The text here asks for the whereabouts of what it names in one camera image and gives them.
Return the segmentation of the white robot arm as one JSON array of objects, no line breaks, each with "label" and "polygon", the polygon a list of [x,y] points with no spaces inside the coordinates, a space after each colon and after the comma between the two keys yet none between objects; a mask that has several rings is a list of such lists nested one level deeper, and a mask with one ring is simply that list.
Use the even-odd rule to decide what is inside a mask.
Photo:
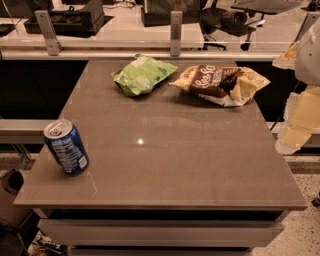
[{"label": "white robot arm", "polygon": [[320,128],[320,28],[312,25],[297,42],[273,61],[275,67],[292,69],[307,88],[291,92],[275,149],[283,155],[300,150]]}]

